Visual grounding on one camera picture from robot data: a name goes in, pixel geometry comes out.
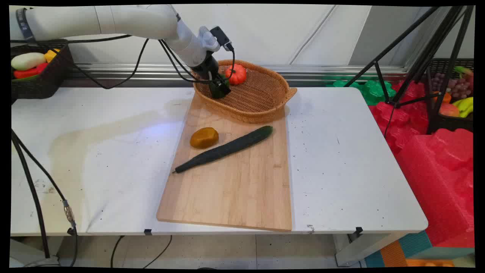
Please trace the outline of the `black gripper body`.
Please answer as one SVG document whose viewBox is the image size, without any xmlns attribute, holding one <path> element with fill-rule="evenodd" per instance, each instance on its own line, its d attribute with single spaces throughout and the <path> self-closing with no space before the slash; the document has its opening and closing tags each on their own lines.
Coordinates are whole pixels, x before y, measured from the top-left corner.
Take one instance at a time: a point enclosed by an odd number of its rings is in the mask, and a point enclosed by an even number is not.
<svg viewBox="0 0 485 273">
<path fill-rule="evenodd" d="M 224 79 L 219 74 L 219 65 L 215 58 L 212 56 L 213 52 L 206 52 L 205 59 L 201 64 L 192 68 L 194 73 L 193 83 L 214 83 L 216 85 L 221 85 Z"/>
</svg>

